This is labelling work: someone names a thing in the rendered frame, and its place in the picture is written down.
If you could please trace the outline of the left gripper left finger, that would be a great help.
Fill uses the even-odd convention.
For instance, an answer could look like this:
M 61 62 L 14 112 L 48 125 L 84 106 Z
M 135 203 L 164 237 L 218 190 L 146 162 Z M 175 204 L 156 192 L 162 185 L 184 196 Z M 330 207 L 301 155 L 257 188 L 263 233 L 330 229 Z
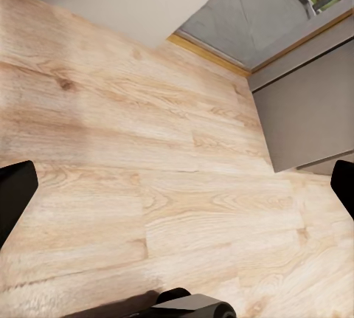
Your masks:
M 0 168 L 0 248 L 38 189 L 32 160 Z

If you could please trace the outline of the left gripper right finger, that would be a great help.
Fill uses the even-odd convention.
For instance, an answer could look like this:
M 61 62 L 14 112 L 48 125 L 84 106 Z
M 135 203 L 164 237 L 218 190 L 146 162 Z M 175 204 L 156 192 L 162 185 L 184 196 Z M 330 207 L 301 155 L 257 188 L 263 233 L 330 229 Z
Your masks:
M 330 185 L 354 220 L 354 163 L 338 160 Z

